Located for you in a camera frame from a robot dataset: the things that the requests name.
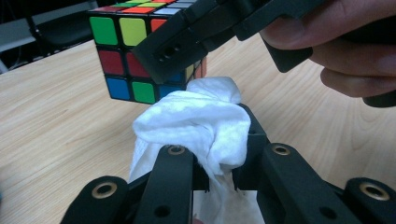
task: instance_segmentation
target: colorful puzzle cube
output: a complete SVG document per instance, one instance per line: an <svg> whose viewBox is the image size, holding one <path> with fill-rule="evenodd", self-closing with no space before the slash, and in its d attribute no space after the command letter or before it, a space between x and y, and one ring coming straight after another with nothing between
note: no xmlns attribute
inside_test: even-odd
<svg viewBox="0 0 396 224"><path fill-rule="evenodd" d="M132 54L150 33L195 0L132 0L88 12L97 53L112 99L154 104L172 91L204 77L206 59L157 85Z"/></svg>

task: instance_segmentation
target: crumpled white tissue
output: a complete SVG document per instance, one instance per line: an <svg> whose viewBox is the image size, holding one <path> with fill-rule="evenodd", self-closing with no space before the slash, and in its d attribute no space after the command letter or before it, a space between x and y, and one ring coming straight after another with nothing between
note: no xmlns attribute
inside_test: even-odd
<svg viewBox="0 0 396 224"><path fill-rule="evenodd" d="M206 77L152 105L133 124L137 138L130 181L152 170L162 146L182 145L210 179L210 192L194 192L194 214L200 220L263 223L255 192L233 190L230 172L245 161L250 126L239 103L241 94L232 79Z"/></svg>

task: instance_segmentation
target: human hand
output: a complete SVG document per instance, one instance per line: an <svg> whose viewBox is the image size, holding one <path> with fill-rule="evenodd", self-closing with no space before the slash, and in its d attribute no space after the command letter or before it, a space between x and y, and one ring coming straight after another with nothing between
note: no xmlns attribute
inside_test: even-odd
<svg viewBox="0 0 396 224"><path fill-rule="evenodd" d="M395 15L395 0L328 0L301 20L277 19L261 35L278 49L313 47L311 60L325 67L320 77L326 86L367 97L396 90L396 45L358 44L338 37Z"/></svg>

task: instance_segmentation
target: chair seat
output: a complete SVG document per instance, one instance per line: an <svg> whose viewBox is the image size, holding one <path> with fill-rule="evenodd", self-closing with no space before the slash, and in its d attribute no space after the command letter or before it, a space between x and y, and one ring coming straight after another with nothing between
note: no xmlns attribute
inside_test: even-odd
<svg viewBox="0 0 396 224"><path fill-rule="evenodd" d="M86 11L40 23L37 28L45 41L61 49L70 48L92 39Z"/></svg>

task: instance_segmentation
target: light wood surface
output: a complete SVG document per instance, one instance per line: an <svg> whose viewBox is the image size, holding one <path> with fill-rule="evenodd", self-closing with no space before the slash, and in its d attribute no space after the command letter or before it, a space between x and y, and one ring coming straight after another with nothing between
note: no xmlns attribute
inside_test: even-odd
<svg viewBox="0 0 396 224"><path fill-rule="evenodd" d="M323 179L396 189L396 108L324 87L320 69L280 74L257 36L208 56L208 75L232 77L269 139L295 147ZM1 75L0 104L0 223L59 223L91 180L126 179L131 124L149 107L108 97L93 42Z"/></svg>

